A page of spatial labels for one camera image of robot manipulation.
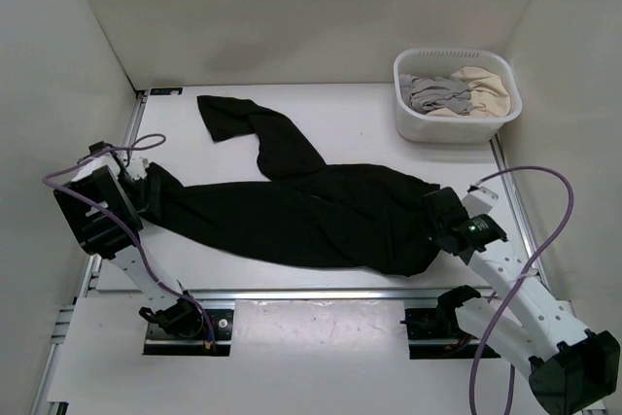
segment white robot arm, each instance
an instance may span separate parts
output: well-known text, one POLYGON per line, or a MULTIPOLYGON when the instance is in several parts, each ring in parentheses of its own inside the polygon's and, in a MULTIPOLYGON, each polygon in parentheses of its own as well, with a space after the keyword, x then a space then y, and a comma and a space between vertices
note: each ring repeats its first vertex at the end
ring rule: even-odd
MULTIPOLYGON (((94 154, 106 148, 99 143, 90 149, 94 154)), ((139 212, 158 204, 158 184, 148 182, 147 165, 141 157, 124 163, 116 153, 94 156, 64 187, 114 213, 138 238, 143 228, 139 212)), ((144 245, 139 250, 119 225, 75 196, 61 190, 54 196, 83 250, 114 264, 143 293, 149 306, 141 308, 140 316, 170 335, 190 338, 202 332, 205 311, 144 245)))
MULTIPOLYGON (((508 305, 517 321, 501 316, 487 344, 529 381, 548 413, 571 415, 615 391, 620 346, 608 331, 590 331, 535 275, 523 273, 526 261, 488 216, 497 199, 477 187, 462 202, 451 189, 426 195, 430 239, 460 257, 501 299, 523 280, 508 305)), ((476 337, 484 334, 497 311, 491 300, 469 287, 442 295, 438 303, 440 319, 450 317, 450 327, 476 337)))

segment black cloth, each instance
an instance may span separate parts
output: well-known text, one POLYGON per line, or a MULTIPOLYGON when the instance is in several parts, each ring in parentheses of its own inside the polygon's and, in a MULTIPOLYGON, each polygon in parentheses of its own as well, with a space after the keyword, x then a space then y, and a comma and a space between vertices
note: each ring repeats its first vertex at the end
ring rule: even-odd
POLYGON ((424 194, 438 190, 371 164, 327 165, 287 117, 251 100, 199 96, 212 139, 257 134, 270 182, 183 187, 157 164, 159 212, 148 221, 236 255, 292 266, 368 267, 410 276, 438 254, 422 223, 424 194))

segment white table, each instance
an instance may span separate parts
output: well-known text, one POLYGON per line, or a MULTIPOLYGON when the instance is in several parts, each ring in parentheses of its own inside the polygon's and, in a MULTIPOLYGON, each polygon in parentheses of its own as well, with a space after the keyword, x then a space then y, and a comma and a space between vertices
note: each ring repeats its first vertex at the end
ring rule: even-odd
MULTIPOLYGON (((468 413, 470 361, 409 360, 401 302, 238 302, 230 357, 154 357, 142 299, 120 295, 78 301, 48 393, 67 415, 468 413)), ((502 413, 508 371, 482 362, 482 415, 502 413)), ((512 415, 544 414, 519 376, 512 415)))
MULTIPOLYGON (((196 104, 196 96, 206 94, 250 98, 287 115, 327 163, 383 164, 451 186, 459 196, 467 192, 469 184, 498 170, 488 144, 432 146, 401 138, 395 126, 391 85, 194 86, 184 87, 181 95, 149 96, 138 130, 138 136, 166 134, 166 144, 145 155, 185 185, 266 180, 256 164, 256 136, 212 142, 196 104)), ((491 215, 507 231, 519 255, 525 255, 501 180, 487 185, 500 195, 491 215)), ((363 269, 313 270, 240 258, 154 225, 147 225, 141 237, 168 272, 191 290, 385 291, 488 286, 459 259, 446 254, 440 254, 424 274, 406 278, 363 269)), ((98 291, 134 289, 121 271, 104 262, 98 291)))

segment pant leg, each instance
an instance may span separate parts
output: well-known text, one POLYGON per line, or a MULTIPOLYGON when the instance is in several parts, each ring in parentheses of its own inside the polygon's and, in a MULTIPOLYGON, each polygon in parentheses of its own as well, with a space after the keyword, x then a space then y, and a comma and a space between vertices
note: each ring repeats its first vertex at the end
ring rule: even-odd
POLYGON ((369 224, 345 207, 269 182, 184 188, 152 163, 149 179, 158 177, 163 180, 158 213, 142 214, 153 224, 252 259, 322 268, 364 265, 365 258, 341 248, 339 235, 368 238, 363 231, 369 224))
POLYGON ((216 142, 257 134, 259 170, 272 181, 322 170, 326 163, 294 123, 249 99, 199 96, 198 109, 216 142))

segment folded clothes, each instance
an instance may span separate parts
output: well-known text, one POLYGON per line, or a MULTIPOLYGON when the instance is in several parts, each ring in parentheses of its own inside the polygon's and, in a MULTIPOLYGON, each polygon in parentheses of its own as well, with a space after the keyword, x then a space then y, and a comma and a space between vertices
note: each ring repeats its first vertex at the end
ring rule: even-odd
POLYGON ((467 116, 473 107, 467 84, 457 78, 408 77, 405 89, 407 102, 420 114, 449 109, 452 113, 467 116))
POLYGON ((479 67, 464 67, 452 77, 462 80, 470 89, 471 117, 505 117, 509 114, 509 94, 499 75, 479 67))
POLYGON ((401 75, 399 83, 404 102, 420 114, 436 117, 505 117, 510 112, 510 97, 501 77, 483 68, 464 67, 448 79, 401 75), (460 89, 465 91, 456 94, 460 89), (466 94, 468 107, 464 103, 466 94))

